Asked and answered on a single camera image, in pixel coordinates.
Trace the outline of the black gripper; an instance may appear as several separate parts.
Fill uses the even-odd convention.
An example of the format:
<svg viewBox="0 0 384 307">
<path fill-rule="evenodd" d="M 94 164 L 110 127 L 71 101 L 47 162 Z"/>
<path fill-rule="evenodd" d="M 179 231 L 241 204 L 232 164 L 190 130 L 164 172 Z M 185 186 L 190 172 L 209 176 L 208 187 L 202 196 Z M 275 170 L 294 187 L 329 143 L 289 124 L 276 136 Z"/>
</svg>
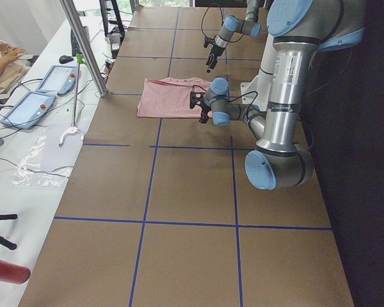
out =
<svg viewBox="0 0 384 307">
<path fill-rule="evenodd" d="M 209 120 L 209 113 L 212 111 L 211 107 L 205 103 L 205 93 L 204 92 L 194 92 L 192 91 L 189 94 L 189 108 L 194 109 L 195 106 L 201 108 L 200 112 L 200 123 L 207 123 Z"/>
<path fill-rule="evenodd" d="M 216 35 L 214 38 L 210 38 L 205 36 L 204 38 L 204 47 L 207 48 L 209 45 L 212 45 L 211 51 L 209 53 L 206 65 L 207 65 L 207 73 L 211 72 L 211 69 L 216 67 L 218 62 L 217 58 L 223 54 L 225 50 L 226 43 L 225 41 Z"/>
</svg>

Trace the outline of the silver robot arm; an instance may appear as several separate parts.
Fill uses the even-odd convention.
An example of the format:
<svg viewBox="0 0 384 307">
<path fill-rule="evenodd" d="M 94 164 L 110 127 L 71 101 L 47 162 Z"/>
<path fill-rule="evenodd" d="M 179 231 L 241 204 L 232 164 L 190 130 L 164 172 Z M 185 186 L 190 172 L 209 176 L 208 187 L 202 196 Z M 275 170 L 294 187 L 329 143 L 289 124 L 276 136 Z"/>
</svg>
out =
<svg viewBox="0 0 384 307">
<path fill-rule="evenodd" d="M 213 38 L 207 36 L 203 31 L 203 22 L 201 22 L 201 32 L 204 35 L 204 48 L 211 45 L 211 50 L 206 61 L 207 73 L 215 68 L 218 58 L 223 54 L 229 43 L 233 41 L 234 34 L 243 36 L 258 37 L 261 31 L 259 21 L 259 10 L 261 8 L 269 10 L 273 1 L 247 1 L 246 15 L 244 19 L 239 19 L 234 15 L 227 15 L 222 18 L 221 29 Z"/>
<path fill-rule="evenodd" d="M 228 15 L 219 33 L 205 39 L 213 69 L 234 34 L 260 34 L 259 10 L 268 11 L 268 38 L 259 73 L 242 85 L 249 104 L 227 98 L 228 82 L 216 78 L 205 92 L 191 92 L 190 107 L 200 107 L 200 122 L 217 126 L 245 122 L 256 137 L 245 159 L 251 184 L 263 190 L 304 184 L 313 172 L 311 154 L 293 140 L 305 79 L 317 52 L 358 44 L 364 33 L 365 1 L 248 1 L 246 16 Z"/>
</svg>

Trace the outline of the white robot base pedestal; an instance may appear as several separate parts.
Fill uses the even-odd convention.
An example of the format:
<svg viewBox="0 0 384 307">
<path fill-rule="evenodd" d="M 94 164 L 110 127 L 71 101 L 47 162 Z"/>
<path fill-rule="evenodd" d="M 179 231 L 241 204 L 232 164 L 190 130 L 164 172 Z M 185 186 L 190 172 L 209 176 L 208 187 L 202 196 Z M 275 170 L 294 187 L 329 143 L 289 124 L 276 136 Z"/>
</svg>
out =
<svg viewBox="0 0 384 307">
<path fill-rule="evenodd" d="M 275 70 L 276 50 L 273 47 L 273 35 L 269 34 L 266 40 L 262 61 L 258 74 L 250 83 L 241 83 L 243 103 L 257 105 L 261 111 L 266 111 L 273 73 Z"/>
</svg>

